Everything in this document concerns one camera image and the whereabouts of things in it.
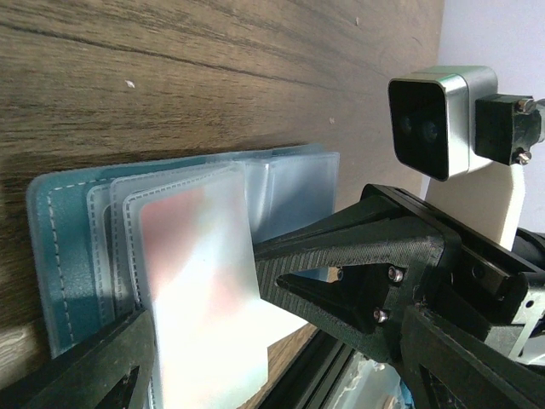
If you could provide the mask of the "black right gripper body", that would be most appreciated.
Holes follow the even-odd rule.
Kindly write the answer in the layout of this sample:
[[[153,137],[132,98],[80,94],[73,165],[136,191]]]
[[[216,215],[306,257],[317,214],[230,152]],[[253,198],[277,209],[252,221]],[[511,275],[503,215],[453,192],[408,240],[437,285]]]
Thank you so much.
[[[439,222],[459,235],[459,256],[431,302],[432,310],[509,359],[543,366],[543,268],[403,189],[366,185],[361,197],[373,195],[405,205],[410,215]]]

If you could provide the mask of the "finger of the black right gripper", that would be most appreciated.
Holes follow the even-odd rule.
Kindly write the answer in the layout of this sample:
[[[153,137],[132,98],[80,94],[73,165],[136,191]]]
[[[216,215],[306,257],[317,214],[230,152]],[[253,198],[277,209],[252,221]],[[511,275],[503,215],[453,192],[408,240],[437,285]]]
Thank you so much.
[[[415,216],[255,248],[260,293],[372,360],[401,359],[404,312],[440,273],[445,234]]]
[[[408,307],[404,381],[417,408],[543,408],[544,375],[425,308]]]

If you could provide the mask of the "blue card holder wallet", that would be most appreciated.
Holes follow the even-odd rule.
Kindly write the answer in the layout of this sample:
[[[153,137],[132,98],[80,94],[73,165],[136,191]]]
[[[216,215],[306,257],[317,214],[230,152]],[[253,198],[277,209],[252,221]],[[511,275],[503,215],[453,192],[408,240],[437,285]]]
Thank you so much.
[[[138,307],[157,353],[147,408],[236,408],[304,320],[260,298],[253,247],[332,214],[339,156],[316,145],[68,170],[26,192],[49,347]]]

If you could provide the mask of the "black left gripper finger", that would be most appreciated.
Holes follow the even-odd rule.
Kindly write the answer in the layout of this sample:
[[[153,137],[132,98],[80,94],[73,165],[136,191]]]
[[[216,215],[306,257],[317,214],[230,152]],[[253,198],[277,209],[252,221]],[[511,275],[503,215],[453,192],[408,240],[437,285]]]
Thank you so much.
[[[142,408],[156,349],[152,315],[128,314],[1,390],[2,408]]]

